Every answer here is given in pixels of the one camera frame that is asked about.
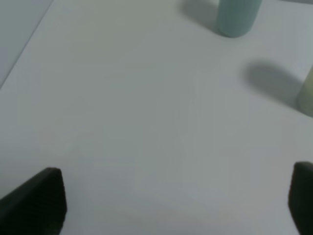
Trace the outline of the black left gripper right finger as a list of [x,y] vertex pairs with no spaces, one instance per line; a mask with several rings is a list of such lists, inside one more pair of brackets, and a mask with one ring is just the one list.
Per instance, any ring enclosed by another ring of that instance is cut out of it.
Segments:
[[313,234],[313,164],[296,162],[293,167],[288,206],[301,235]]

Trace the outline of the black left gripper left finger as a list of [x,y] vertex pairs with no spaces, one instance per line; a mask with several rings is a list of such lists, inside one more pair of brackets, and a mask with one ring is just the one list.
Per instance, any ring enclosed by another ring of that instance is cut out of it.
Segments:
[[0,200],[0,233],[58,235],[66,213],[62,172],[48,167]]

